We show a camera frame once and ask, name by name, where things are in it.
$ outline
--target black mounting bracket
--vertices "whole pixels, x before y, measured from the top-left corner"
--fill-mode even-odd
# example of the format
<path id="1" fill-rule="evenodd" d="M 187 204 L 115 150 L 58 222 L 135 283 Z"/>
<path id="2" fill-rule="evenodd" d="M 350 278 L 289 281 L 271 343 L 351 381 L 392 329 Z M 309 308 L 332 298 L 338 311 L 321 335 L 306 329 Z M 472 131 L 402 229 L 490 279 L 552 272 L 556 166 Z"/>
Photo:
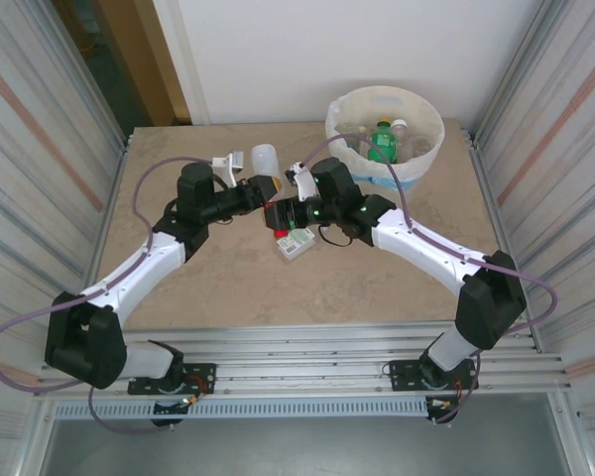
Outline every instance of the black mounting bracket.
<path id="1" fill-rule="evenodd" d="M 180 360 L 181 370 L 180 379 L 173 381 L 168 378 L 168 375 L 163 379 L 149 379 L 140 377 L 131 380 L 128 383 L 129 395 L 162 395 L 164 398 L 172 395 L 185 395 L 187 397 L 198 397 L 201 393 L 211 395 L 214 393 L 214 386 L 216 384 L 216 364 L 183 364 L 182 354 Z M 200 388 L 202 380 L 205 389 L 204 392 Z"/>
<path id="2" fill-rule="evenodd" d="M 447 402 L 447 405 L 435 405 L 434 402 Z M 435 397 L 425 397 L 425 404 L 427 406 L 427 417 L 430 421 L 435 421 L 439 418 L 445 417 L 447 414 L 456 409 L 458 405 L 458 396 L 454 395 L 441 395 Z M 453 419 L 458 417 L 458 412 L 452 415 L 450 418 L 442 421 L 440 424 L 450 423 Z"/>
<path id="3" fill-rule="evenodd" d="M 165 405 L 165 403 L 161 402 L 155 403 L 154 408 L 154 415 L 161 415 L 161 416 L 172 416 L 172 415 L 187 415 L 189 413 L 189 408 L 191 407 L 190 404 L 186 404 L 185 402 L 176 402 L 172 403 L 171 405 Z M 182 418 L 151 418 L 150 421 L 154 426 L 170 426 L 171 424 L 179 424 L 182 421 Z"/>
<path id="4" fill-rule="evenodd" d="M 388 367 L 393 392 L 457 391 L 458 386 L 466 392 L 476 373 L 474 362 L 471 359 L 463 360 L 454 370 L 445 374 L 443 385 L 437 388 L 432 387 L 424 377 L 419 360 L 392 360 Z"/>

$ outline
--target trash can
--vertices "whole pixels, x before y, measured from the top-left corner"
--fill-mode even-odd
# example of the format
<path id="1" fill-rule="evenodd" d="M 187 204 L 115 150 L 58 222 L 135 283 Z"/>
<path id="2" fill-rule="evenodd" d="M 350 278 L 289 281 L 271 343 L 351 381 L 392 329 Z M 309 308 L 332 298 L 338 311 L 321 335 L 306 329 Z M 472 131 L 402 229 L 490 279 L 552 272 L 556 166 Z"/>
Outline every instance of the trash can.
<path id="1" fill-rule="evenodd" d="M 422 97 L 391 86 L 355 89 L 328 106 L 326 137 L 331 138 L 344 132 L 341 126 L 345 124 L 374 127 L 381 116 L 405 119 L 411 136 L 423 136 L 433 145 L 423 156 L 412 158 L 403 164 L 393 164 L 399 182 L 404 189 L 408 189 L 427 172 L 445 137 L 445 126 L 438 112 Z M 397 188 L 384 164 L 363 158 L 349 148 L 345 141 L 340 139 L 330 143 L 328 150 L 331 156 L 337 157 L 348 166 L 356 181 L 368 181 L 384 188 Z"/>

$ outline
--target white wall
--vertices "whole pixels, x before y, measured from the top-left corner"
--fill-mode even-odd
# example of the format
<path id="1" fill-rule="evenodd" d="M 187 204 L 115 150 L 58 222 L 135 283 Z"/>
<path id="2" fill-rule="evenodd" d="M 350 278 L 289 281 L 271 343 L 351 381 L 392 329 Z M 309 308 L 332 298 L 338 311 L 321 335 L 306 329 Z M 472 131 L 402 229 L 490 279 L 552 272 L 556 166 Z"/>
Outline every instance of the white wall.
<path id="1" fill-rule="evenodd" d="M 154 0 L 194 123 L 321 120 L 388 84 L 471 126 L 541 0 Z"/>

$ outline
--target beige marble tabletop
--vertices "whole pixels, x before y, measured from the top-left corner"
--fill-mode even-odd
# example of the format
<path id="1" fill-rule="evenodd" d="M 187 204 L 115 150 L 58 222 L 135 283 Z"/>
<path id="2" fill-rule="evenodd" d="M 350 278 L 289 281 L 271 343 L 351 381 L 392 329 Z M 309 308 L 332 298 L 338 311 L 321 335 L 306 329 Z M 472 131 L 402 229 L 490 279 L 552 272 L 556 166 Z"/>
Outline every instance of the beige marble tabletop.
<path id="1" fill-rule="evenodd" d="M 434 164 L 409 193 L 420 223 L 467 247 L 493 252 L 494 232 L 460 127 L 445 120 Z M 173 156 L 211 158 L 271 143 L 284 165 L 303 159 L 324 140 L 322 123 L 189 126 L 135 130 L 100 267 L 105 276 L 145 239 L 130 211 L 132 192 L 151 164 Z M 182 164 L 156 170 L 144 183 L 139 208 L 152 223 L 176 196 Z M 245 169 L 242 177 L 251 174 Z M 393 192 L 361 184 L 399 203 Z M 345 237 L 336 229 L 331 239 Z M 135 309 L 125 328 L 190 328 L 316 322 L 453 319 L 456 297 L 434 278 L 394 255 L 357 241 L 335 248 L 320 240 L 289 262 L 261 211 L 212 225 L 209 239 Z"/>

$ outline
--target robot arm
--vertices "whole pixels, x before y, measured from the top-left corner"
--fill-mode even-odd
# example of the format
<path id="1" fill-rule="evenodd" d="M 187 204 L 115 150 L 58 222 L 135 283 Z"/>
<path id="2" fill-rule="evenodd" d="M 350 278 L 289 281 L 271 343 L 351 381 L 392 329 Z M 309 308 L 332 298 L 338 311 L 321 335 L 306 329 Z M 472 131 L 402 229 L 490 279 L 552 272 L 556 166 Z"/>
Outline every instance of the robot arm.
<path id="1" fill-rule="evenodd" d="M 429 388 L 441 388 L 452 372 L 477 349 L 491 349 L 526 307 L 518 279 L 460 261 L 413 233 L 400 209 L 381 195 L 363 195 L 345 165 L 329 158 L 310 173 L 295 165 L 288 177 L 298 196 L 265 208 L 267 226 L 275 230 L 336 224 L 353 239 L 394 253 L 437 278 L 458 296 L 455 323 L 420 356 L 419 371 Z M 182 266 L 208 237 L 208 225 L 262 207 L 280 189 L 270 177 L 255 176 L 214 191 L 213 172 L 204 164 L 185 166 L 178 179 L 176 212 L 167 209 L 153 228 L 150 249 L 144 243 L 110 276 L 84 290 L 105 293 L 51 315 L 46 362 L 96 388 L 119 378 L 155 379 L 159 389 L 175 390 L 182 378 L 182 354 L 159 343 L 124 342 L 121 328 L 136 305 L 165 276 Z M 413 223 L 435 242 L 467 258 L 515 269 L 508 255 L 468 250 Z M 108 284 L 147 253 L 139 267 L 120 283 Z M 55 303 L 75 298 L 64 293 Z"/>
<path id="2" fill-rule="evenodd" d="M 152 243 L 145 242 L 130 258 L 99 283 L 84 290 L 103 294 L 66 310 L 53 312 L 45 360 L 82 382 L 104 389 L 119 378 L 159 380 L 165 391 L 176 389 L 182 378 L 182 354 L 159 342 L 126 344 L 122 327 L 139 302 L 169 273 L 193 256 L 208 237 L 208 225 L 260 208 L 281 183 L 255 176 L 214 191 L 215 176 L 207 164 L 190 164 L 177 183 L 176 211 L 166 208 L 153 227 Z M 138 259 L 146 255 L 141 264 Z M 127 275 L 114 287 L 109 284 Z M 61 294 L 59 304 L 76 298 Z"/>
<path id="3" fill-rule="evenodd" d="M 289 179 L 297 177 L 294 166 Z M 419 370 L 429 388 L 441 388 L 452 371 L 478 349 L 491 349 L 526 308 L 517 278 L 468 263 L 466 259 L 515 269 L 512 258 L 497 251 L 491 257 L 469 250 L 413 222 L 432 241 L 463 255 L 461 261 L 421 239 L 401 209 L 381 195 L 363 195 L 344 164 L 329 158 L 310 170 L 318 194 L 274 203 L 265 209 L 267 226 L 276 230 L 336 224 L 350 238 L 394 253 L 439 280 L 458 296 L 454 325 L 421 355 Z"/>

